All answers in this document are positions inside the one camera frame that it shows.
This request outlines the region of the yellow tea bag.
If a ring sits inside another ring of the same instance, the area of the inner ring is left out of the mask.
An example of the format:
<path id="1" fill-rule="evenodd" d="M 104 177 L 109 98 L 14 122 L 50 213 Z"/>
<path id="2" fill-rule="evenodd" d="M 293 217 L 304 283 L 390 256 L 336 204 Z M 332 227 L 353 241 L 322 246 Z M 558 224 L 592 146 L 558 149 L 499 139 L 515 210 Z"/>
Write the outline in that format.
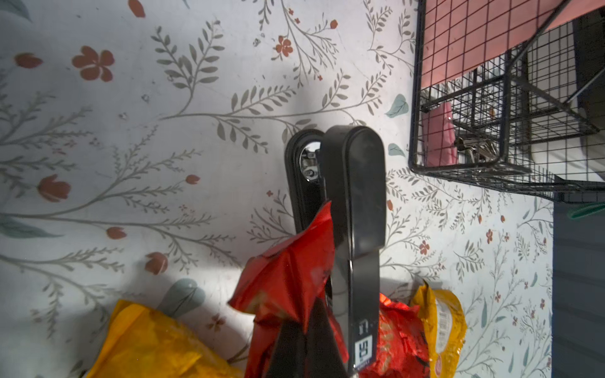
<path id="1" fill-rule="evenodd" d="M 179 321 L 118 301 L 88 377 L 242 377 Z"/>
<path id="2" fill-rule="evenodd" d="M 419 307 L 428 346 L 431 377 L 451 378 L 466 338 L 466 318 L 458 297 L 449 290 L 433 289 L 427 283 L 418 288 L 413 306 Z"/>

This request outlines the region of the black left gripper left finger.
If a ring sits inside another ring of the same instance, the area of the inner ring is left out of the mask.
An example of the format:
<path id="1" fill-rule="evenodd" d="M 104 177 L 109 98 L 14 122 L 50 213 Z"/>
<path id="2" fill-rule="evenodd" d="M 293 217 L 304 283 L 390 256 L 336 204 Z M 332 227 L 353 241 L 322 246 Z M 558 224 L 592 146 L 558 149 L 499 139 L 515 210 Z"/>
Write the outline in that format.
<path id="1" fill-rule="evenodd" d="M 274 345 L 267 378 L 303 378 L 305 373 L 306 337 L 294 321 L 284 321 Z"/>

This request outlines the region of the red tea bag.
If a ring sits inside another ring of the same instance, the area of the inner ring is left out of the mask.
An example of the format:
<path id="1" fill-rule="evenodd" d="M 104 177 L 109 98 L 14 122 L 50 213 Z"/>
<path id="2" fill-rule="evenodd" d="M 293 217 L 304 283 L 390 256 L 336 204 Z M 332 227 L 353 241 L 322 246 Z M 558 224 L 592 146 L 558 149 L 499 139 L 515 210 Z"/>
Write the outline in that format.
<path id="1" fill-rule="evenodd" d="M 331 204 L 324 204 L 299 234 L 251 258 L 228 304 L 254 316 L 246 377 L 266 377 L 274 345 L 284 321 L 302 326 L 306 337 L 316 299 L 325 302 L 343 365 L 348 351 L 342 332 L 326 305 L 326 284 L 335 260 Z"/>
<path id="2" fill-rule="evenodd" d="M 380 295 L 376 361 L 359 376 L 430 376 L 429 348 L 419 311 L 419 306 L 408 306 Z"/>

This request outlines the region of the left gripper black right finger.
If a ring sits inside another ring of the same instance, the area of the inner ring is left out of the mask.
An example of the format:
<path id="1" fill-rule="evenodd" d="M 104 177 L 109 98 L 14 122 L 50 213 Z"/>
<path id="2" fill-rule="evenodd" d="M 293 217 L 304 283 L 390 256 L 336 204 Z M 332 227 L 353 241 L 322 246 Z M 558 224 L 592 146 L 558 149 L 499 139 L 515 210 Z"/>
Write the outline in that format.
<path id="1" fill-rule="evenodd" d="M 325 302 L 316 299 L 307 329 L 306 377 L 347 378 Z"/>

